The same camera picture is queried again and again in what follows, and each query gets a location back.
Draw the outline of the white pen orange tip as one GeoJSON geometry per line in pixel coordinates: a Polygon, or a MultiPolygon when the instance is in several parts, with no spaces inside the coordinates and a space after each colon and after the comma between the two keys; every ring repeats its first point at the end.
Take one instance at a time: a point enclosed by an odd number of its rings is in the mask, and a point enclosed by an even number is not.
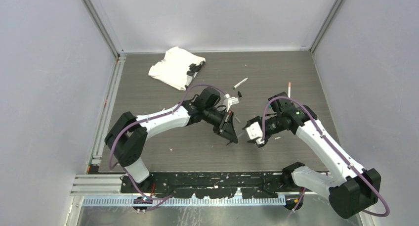
{"type": "Polygon", "coordinates": [[[288,90],[287,90],[287,96],[288,96],[288,98],[291,97],[291,88],[292,88],[292,84],[291,84],[291,82],[289,82],[288,83],[288,90]]]}

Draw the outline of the white pen green tip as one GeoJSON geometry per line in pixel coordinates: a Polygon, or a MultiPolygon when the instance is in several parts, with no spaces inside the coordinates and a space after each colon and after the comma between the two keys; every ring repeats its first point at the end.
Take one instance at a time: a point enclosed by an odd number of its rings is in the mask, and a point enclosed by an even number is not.
{"type": "Polygon", "coordinates": [[[237,84],[235,84],[233,86],[233,89],[237,89],[240,85],[242,85],[243,83],[245,83],[248,80],[248,77],[242,79],[240,82],[238,82],[237,84]]]}

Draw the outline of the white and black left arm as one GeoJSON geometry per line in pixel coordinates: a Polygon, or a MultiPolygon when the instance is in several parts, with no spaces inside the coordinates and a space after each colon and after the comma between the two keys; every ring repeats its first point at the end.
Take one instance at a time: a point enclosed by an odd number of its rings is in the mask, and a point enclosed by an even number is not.
{"type": "Polygon", "coordinates": [[[115,157],[133,179],[133,187],[140,193],[146,193],[152,186],[152,180],[141,154],[148,139],[171,129],[205,121],[212,125],[216,135],[230,143],[237,143],[231,107],[238,103],[237,97],[206,86],[200,94],[191,99],[183,98],[167,110],[139,116],[131,112],[123,113],[107,133],[104,143],[111,151],[110,156],[115,157]]]}

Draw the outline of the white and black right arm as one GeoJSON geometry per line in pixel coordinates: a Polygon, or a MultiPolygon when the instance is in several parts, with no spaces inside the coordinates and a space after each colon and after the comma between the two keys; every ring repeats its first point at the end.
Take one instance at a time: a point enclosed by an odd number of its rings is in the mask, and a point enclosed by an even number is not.
{"type": "Polygon", "coordinates": [[[386,217],[390,209],[380,194],[381,175],[358,163],[327,132],[317,115],[285,92],[268,99],[264,112],[243,127],[249,142],[264,147],[272,135],[291,131],[307,144],[327,168],[321,174],[301,162],[282,169],[281,183],[286,190],[308,189],[328,200],[342,218],[364,212],[386,217]]]}

